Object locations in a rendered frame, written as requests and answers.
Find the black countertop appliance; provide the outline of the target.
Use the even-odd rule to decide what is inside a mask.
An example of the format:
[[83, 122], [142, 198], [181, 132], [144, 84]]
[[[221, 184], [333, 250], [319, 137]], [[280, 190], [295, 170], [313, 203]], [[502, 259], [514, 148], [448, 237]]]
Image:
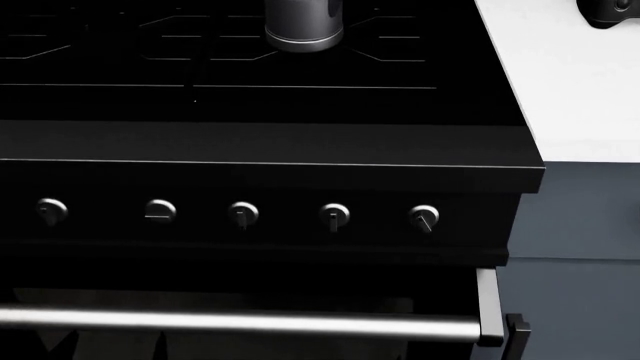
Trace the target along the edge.
[[595, 29], [610, 29], [628, 19], [640, 19], [640, 0], [576, 0], [586, 22]]

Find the black stove knob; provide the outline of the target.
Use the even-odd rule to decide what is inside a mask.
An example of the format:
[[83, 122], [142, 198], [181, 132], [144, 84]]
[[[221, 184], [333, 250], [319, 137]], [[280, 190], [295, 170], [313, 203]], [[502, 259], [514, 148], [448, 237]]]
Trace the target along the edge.
[[351, 218], [349, 209], [340, 203], [328, 203], [319, 210], [319, 217], [331, 233], [348, 224]]
[[228, 208], [229, 218], [240, 230], [247, 230], [259, 218], [259, 210], [252, 203], [236, 202]]
[[36, 212], [48, 227], [54, 227], [68, 217], [68, 208], [60, 200], [54, 198], [42, 198], [38, 200]]
[[167, 200], [154, 199], [146, 203], [144, 219], [155, 224], [171, 224], [177, 217], [176, 207]]
[[422, 233], [432, 233], [433, 228], [438, 223], [440, 214], [434, 206], [419, 205], [414, 206], [408, 212], [410, 223]]

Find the grey base cabinet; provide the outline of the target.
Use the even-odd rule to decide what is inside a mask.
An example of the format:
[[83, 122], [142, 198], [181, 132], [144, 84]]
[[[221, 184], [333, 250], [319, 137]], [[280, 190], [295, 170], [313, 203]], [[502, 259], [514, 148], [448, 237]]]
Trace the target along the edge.
[[523, 360], [640, 360], [640, 164], [550, 162], [498, 272]]

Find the black stove grate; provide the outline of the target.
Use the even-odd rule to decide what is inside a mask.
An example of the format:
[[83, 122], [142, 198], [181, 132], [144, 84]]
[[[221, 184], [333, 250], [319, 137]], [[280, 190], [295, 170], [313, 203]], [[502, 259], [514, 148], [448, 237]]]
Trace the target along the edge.
[[418, 0], [328, 0], [343, 37], [317, 53], [269, 44], [264, 1], [0, 0], [0, 85], [162, 89], [199, 101], [440, 85]]

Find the grey metal kettle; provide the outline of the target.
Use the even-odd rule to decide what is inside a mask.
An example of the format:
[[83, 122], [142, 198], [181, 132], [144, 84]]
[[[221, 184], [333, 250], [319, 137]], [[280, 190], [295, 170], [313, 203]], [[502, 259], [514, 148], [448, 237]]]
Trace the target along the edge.
[[266, 41], [289, 53], [317, 53], [343, 38], [343, 0], [264, 0]]

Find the black stove range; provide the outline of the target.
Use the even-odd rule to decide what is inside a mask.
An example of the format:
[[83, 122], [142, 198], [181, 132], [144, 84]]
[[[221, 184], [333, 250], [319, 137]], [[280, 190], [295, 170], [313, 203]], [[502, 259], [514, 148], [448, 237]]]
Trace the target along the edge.
[[[478, 0], [418, 0], [437, 89], [273, 92], [0, 85], [0, 305], [116, 311], [478, 314], [545, 166]], [[68, 208], [48, 227], [42, 198]], [[150, 200], [177, 209], [145, 221]], [[236, 202], [259, 218], [240, 230]], [[319, 210], [340, 203], [331, 233]], [[434, 206], [433, 232], [408, 212]], [[0, 360], [523, 360], [393, 338], [0, 327]]]

